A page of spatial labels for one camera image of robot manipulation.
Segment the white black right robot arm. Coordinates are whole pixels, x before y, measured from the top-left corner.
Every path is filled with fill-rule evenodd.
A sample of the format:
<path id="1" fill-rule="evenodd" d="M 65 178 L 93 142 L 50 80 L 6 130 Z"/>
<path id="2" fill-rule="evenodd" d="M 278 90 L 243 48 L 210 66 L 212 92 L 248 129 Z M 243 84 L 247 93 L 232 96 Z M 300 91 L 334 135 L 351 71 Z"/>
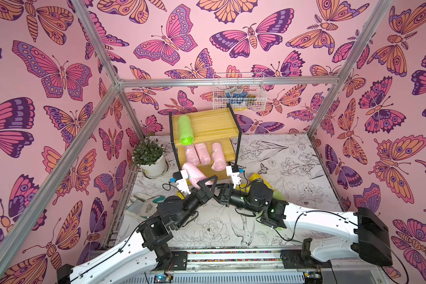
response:
<path id="1" fill-rule="evenodd" d="M 392 266 L 388 226 L 371 210 L 360 207 L 356 212 L 332 212 L 301 207 L 274 198 L 274 191 L 262 181 L 253 181 L 249 189 L 229 183 L 213 184 L 214 199 L 226 207 L 250 211 L 264 226 L 289 228 L 295 239 L 298 229 L 328 234 L 324 240 L 307 238 L 303 252 L 319 262 L 333 259 L 360 258 L 375 266 Z"/>

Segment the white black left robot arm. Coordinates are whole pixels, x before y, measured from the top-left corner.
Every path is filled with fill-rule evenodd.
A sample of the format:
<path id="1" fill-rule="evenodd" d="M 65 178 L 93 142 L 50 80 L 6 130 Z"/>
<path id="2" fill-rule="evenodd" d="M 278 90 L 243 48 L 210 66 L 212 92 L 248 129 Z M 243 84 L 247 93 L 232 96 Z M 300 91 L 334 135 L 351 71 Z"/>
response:
<path id="1" fill-rule="evenodd" d="M 141 222 L 130 236 L 93 260 L 78 266 L 64 265 L 57 271 L 59 284 L 107 284 L 165 270 L 173 261 L 168 241 L 214 196 L 217 176 L 198 182 L 183 200 L 170 196 L 157 206 L 157 212 Z"/>

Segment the pink bag roll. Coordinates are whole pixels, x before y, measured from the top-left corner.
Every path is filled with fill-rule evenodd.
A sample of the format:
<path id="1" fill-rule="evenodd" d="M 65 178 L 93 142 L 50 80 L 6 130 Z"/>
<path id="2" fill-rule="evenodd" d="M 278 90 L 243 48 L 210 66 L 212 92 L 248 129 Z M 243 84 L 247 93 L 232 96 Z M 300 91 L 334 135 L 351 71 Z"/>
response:
<path id="1" fill-rule="evenodd" d="M 221 143 L 215 142 L 212 144 L 211 157 L 213 159 L 213 165 L 211 167 L 212 170 L 219 172 L 227 167 L 227 162 Z"/>
<path id="2" fill-rule="evenodd" d="M 184 148 L 185 148 L 186 162 L 191 163 L 194 166 L 199 165 L 200 159 L 198 157 L 195 147 L 193 145 L 188 145 L 188 146 L 185 146 Z"/>
<path id="3" fill-rule="evenodd" d="M 202 165 L 208 165 L 211 163 L 211 156 L 209 155 L 207 145 L 205 143 L 196 144 L 195 150 Z"/>
<path id="4" fill-rule="evenodd" d="M 197 168 L 197 166 L 189 162 L 185 163 L 182 166 L 182 169 L 187 172 L 188 180 L 191 185 L 196 189 L 200 189 L 201 187 L 197 183 L 205 180 L 207 177 Z"/>

